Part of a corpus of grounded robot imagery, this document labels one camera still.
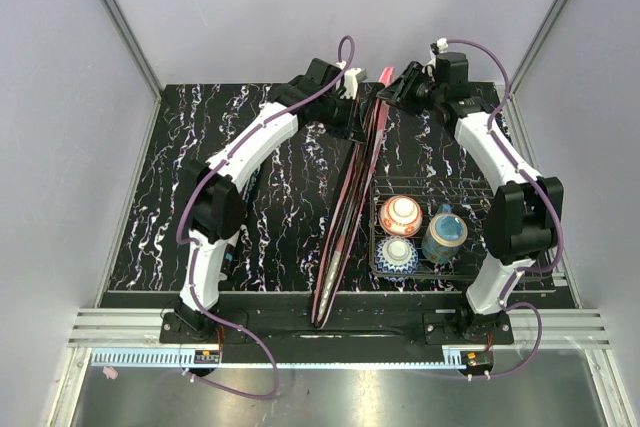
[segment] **black marble surface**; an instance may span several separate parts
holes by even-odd
[[[239,134],[259,112],[270,85],[173,85],[165,90],[119,253],[108,284],[111,291],[177,291],[184,282],[188,247],[175,232],[184,204],[182,169],[202,161]],[[474,84],[476,95],[497,104],[490,83]],[[378,161],[379,176],[481,179],[475,162],[428,114],[412,118],[391,109]],[[322,125],[302,129],[263,163],[250,196],[241,244],[221,289],[310,291],[335,183],[349,144]],[[471,207],[470,216],[475,214]],[[449,266],[477,272],[484,257],[481,232]],[[440,281],[394,284],[375,278],[369,265],[369,207],[365,206],[341,285],[347,291],[451,289]]]

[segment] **red patterned bowl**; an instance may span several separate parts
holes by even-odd
[[[397,195],[380,207],[379,221],[386,233],[410,237],[415,235],[422,225],[422,210],[411,197]]]

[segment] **wire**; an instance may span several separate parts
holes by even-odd
[[[338,45],[338,59],[342,62],[342,48],[344,46],[344,43],[347,42],[347,41],[349,42],[349,45],[350,45],[351,49],[349,51],[349,57],[347,58],[347,62],[345,64],[344,68],[340,71],[340,73],[331,82],[329,82],[329,84],[327,84],[325,87],[320,89],[315,94],[310,95],[306,99],[295,103],[294,105],[288,107],[287,109],[281,110],[280,112],[277,112],[277,113],[273,114],[271,117],[268,117],[267,119],[265,119],[263,124],[256,125],[253,129],[251,129],[249,132],[247,132],[247,134],[238,141],[238,143],[234,146],[234,148],[229,151],[229,153],[227,155],[227,158],[221,160],[218,163],[218,165],[216,165],[215,167],[212,167],[211,171],[207,175],[205,175],[204,178],[198,183],[198,185],[194,189],[193,193],[191,194],[191,197],[189,198],[184,211],[182,212],[182,216],[180,217],[180,223],[178,224],[178,230],[176,232],[176,242],[178,243],[178,245],[186,245],[186,244],[193,243],[196,246],[195,249],[193,250],[193,254],[191,256],[191,263],[189,264],[189,267],[188,267],[189,268],[189,275],[188,275],[188,279],[187,279],[188,286],[189,286],[189,293],[191,294],[191,298],[193,299],[193,302],[196,304],[196,306],[198,307],[200,312],[202,312],[209,319],[211,319],[214,322],[217,322],[219,324],[226,325],[229,328],[236,329],[236,330],[246,334],[247,336],[251,337],[251,339],[253,339],[255,341],[255,343],[258,344],[258,346],[264,351],[264,353],[269,358],[269,362],[271,363],[271,365],[273,367],[273,373],[274,373],[273,389],[271,389],[271,391],[269,393],[267,393],[267,394],[252,394],[252,393],[249,393],[249,392],[243,392],[241,390],[233,389],[231,387],[227,387],[226,385],[222,385],[222,384],[219,384],[217,382],[213,382],[211,380],[208,380],[208,379],[205,379],[205,378],[201,378],[201,377],[193,377],[192,376],[193,380],[197,380],[198,382],[204,383],[206,385],[210,385],[211,387],[216,387],[216,388],[218,388],[220,390],[224,390],[225,392],[229,392],[231,394],[239,395],[241,397],[246,397],[248,399],[254,399],[254,400],[269,400],[269,399],[275,398],[276,395],[278,394],[278,388],[280,387],[280,372],[278,371],[278,364],[276,363],[275,359],[273,358],[273,354],[271,353],[269,348],[264,344],[264,342],[262,342],[262,340],[257,335],[255,335],[253,332],[251,332],[246,327],[243,327],[240,324],[235,324],[235,323],[230,322],[228,320],[225,320],[225,319],[223,319],[221,317],[218,317],[215,314],[212,314],[211,312],[209,312],[207,310],[207,308],[204,305],[202,305],[202,302],[200,301],[200,299],[198,299],[198,296],[197,296],[196,290],[195,290],[195,285],[194,285],[194,278],[195,278],[196,259],[198,258],[198,253],[200,251],[200,247],[202,246],[202,244],[200,243],[200,241],[198,239],[195,239],[193,237],[183,237],[183,235],[184,235],[184,232],[185,232],[185,226],[186,226],[186,223],[187,223],[187,219],[189,217],[191,209],[193,209],[193,205],[195,204],[197,197],[200,195],[200,192],[202,192],[204,187],[214,177],[214,175],[216,175],[216,173],[218,173],[218,171],[223,166],[225,166],[225,165],[227,165],[229,163],[231,158],[238,151],[238,149],[240,149],[240,147],[242,147],[242,145],[244,145],[261,128],[266,127],[267,124],[269,124],[270,122],[276,120],[277,118],[279,118],[279,117],[281,117],[281,116],[283,116],[285,114],[295,113],[298,109],[300,109],[304,105],[306,105],[306,104],[314,101],[318,97],[324,95],[329,90],[331,90],[340,81],[340,79],[342,79],[344,77],[344,74],[351,67],[351,62],[353,61],[353,57],[354,57],[355,51],[356,51],[356,45],[355,45],[355,42],[354,42],[353,38],[350,35],[345,35],[340,40],[340,44]]]
[[[502,109],[504,108],[505,105],[507,105],[507,101],[509,100],[509,97],[511,96],[511,82],[509,81],[509,76],[507,75],[507,71],[505,70],[504,66],[502,65],[502,62],[500,62],[500,60],[498,59],[498,57],[496,57],[496,55],[491,52],[489,49],[487,49],[486,47],[476,43],[476,42],[472,42],[470,40],[464,40],[464,39],[451,39],[451,40],[447,40],[447,43],[449,44],[465,44],[465,45],[470,45],[471,47],[475,47],[476,49],[480,49],[482,50],[485,54],[487,54],[489,57],[491,57],[491,59],[495,62],[495,64],[498,66],[498,68],[500,69],[500,72],[502,73],[502,78],[504,79],[504,96],[502,97],[502,100],[500,101],[500,103],[498,104],[498,106],[493,110],[493,112],[491,113],[491,115],[489,115],[489,120],[487,121],[487,128],[489,131],[489,135],[491,135],[491,138],[493,138],[493,140],[495,141],[495,143],[498,145],[498,147],[500,148],[500,150],[502,151],[502,153],[505,155],[505,157],[507,157],[507,159],[509,159],[509,162],[511,162],[511,165],[513,165],[513,167],[518,170],[518,159],[516,159],[513,154],[511,153],[511,151],[509,150],[509,146],[502,140],[503,137],[499,134],[499,131],[496,131],[495,129],[493,129],[493,122],[496,118],[496,116],[502,112]],[[518,173],[527,181],[529,182],[529,184],[531,184],[531,186],[533,187],[533,189],[536,191],[536,193],[538,194],[538,196],[540,196],[540,199],[542,200],[542,203],[544,204],[544,206],[547,208],[547,212],[549,212],[549,215],[551,216],[551,220],[553,221],[553,225],[556,229],[556,233],[558,236],[558,248],[556,249],[556,255],[553,258],[553,260],[549,263],[548,266],[546,267],[526,267],[521,269],[522,271],[527,271],[527,272],[533,272],[536,274],[546,274],[548,272],[552,272],[560,263],[560,259],[562,258],[562,252],[564,250],[564,232],[562,231],[562,225],[560,224],[560,217],[558,217],[558,213],[556,212],[556,209],[554,208],[553,204],[551,203],[551,199],[549,199],[549,197],[547,196],[547,194],[545,193],[545,191],[542,189],[542,187],[540,187],[538,185],[538,183],[531,177],[531,175],[529,175],[529,173],[525,170],[518,170]],[[508,282],[507,287],[510,288],[511,285],[513,284],[513,280],[517,280],[516,279],[512,279],[512,282]]]
[[[491,350],[491,347],[493,347],[493,332],[489,332],[487,334],[487,348],[484,349],[484,351],[489,352]]]
[[[509,81],[509,76],[507,75],[507,71],[505,70],[504,66],[502,65],[502,62],[500,62],[498,57],[496,57],[496,55],[493,52],[491,52],[489,49],[487,49],[486,47],[484,47],[484,46],[482,46],[482,45],[480,45],[480,44],[478,44],[476,42],[472,42],[470,40],[464,40],[464,39],[450,39],[450,40],[448,39],[447,43],[449,43],[449,44],[465,44],[465,45],[470,45],[471,47],[475,47],[476,49],[479,49],[479,50],[483,51],[485,54],[487,54],[489,57],[491,57],[491,59],[498,66],[498,69],[500,69],[500,72],[502,73],[502,77],[504,79],[504,96],[502,97],[502,100],[500,101],[498,106],[491,113],[491,115],[489,115],[489,120],[487,121],[487,129],[489,131],[489,134],[493,138],[494,142],[498,145],[498,147],[500,148],[502,153],[505,155],[505,157],[507,157],[507,159],[509,159],[509,162],[511,162],[511,164],[516,169],[516,171],[518,171],[518,173],[527,182],[529,182],[529,184],[531,184],[531,186],[533,187],[535,192],[538,194],[538,196],[540,196],[540,199],[542,199],[542,202],[544,203],[545,207],[547,208],[547,211],[551,215],[551,219],[553,221],[553,225],[554,225],[554,227],[556,229],[556,233],[557,233],[557,236],[558,236],[558,248],[556,249],[556,255],[553,258],[553,260],[549,263],[549,265],[547,267],[542,267],[542,268],[527,267],[527,268],[520,269],[518,272],[514,272],[511,275],[511,278],[505,284],[505,286],[502,289],[502,291],[500,292],[500,295],[498,296],[498,302],[502,306],[502,310],[504,310],[505,312],[511,312],[512,310],[518,309],[520,307],[526,307],[526,308],[531,309],[533,311],[534,315],[536,316],[536,320],[537,320],[537,324],[538,324],[538,333],[537,333],[537,336],[536,336],[536,341],[533,344],[533,348],[531,349],[531,352],[529,352],[529,355],[527,356],[527,358],[524,361],[522,361],[520,364],[518,364],[516,367],[514,367],[512,369],[509,369],[509,370],[507,370],[505,372],[500,372],[498,374],[494,374],[494,375],[492,375],[490,377],[490,378],[494,378],[494,379],[503,378],[503,377],[507,377],[507,376],[509,376],[511,374],[515,374],[516,372],[519,372],[520,370],[524,369],[529,364],[529,362],[531,362],[533,357],[535,357],[536,353],[538,352],[538,348],[540,347],[540,342],[542,341],[542,317],[540,316],[540,312],[538,311],[538,309],[533,304],[530,304],[529,302],[518,302],[516,304],[513,304],[510,307],[505,307],[505,303],[506,303],[505,299],[506,299],[507,293],[513,287],[513,284],[518,281],[518,279],[522,276],[522,274],[525,271],[526,272],[534,272],[534,273],[538,273],[538,274],[544,274],[544,273],[548,273],[548,272],[553,271],[557,267],[557,265],[560,263],[560,259],[562,258],[562,252],[564,250],[564,233],[562,231],[562,225],[560,224],[560,217],[558,216],[558,213],[556,212],[555,207],[553,206],[553,204],[551,202],[551,199],[549,199],[549,197],[544,192],[542,187],[540,187],[538,185],[538,183],[535,181],[535,179],[533,177],[531,177],[531,175],[529,175],[528,172],[526,172],[525,170],[519,170],[518,169],[518,160],[513,156],[513,154],[509,150],[509,147],[507,146],[507,144],[505,142],[503,142],[503,140],[502,140],[503,137],[499,135],[498,131],[496,131],[495,129],[492,128],[493,127],[493,122],[494,122],[496,116],[500,112],[502,112],[502,109],[507,104],[507,101],[509,100],[509,97],[511,95],[511,82]],[[479,378],[479,379],[485,379],[486,378],[486,379],[488,379],[489,377],[474,377],[474,379],[475,378]]]
[[[222,362],[222,344],[224,342],[224,327],[222,325],[216,326],[216,332],[218,334],[218,364]]]

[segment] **white connector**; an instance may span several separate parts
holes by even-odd
[[[342,62],[336,62],[336,65],[340,67],[340,69],[344,69],[347,63],[343,60]],[[349,69],[344,73],[344,87],[345,92],[342,94],[342,99],[355,99],[356,94],[358,93],[358,83],[364,82],[367,80],[367,71],[361,68],[353,68]]]
[[[447,44],[447,39],[444,37],[441,39],[438,39],[436,42],[436,47],[438,47],[438,52],[441,54],[449,50],[449,44]]]

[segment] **blue cup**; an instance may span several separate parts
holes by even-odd
[[[422,239],[422,253],[434,264],[450,262],[467,240],[467,225],[452,211],[451,205],[442,204]]]

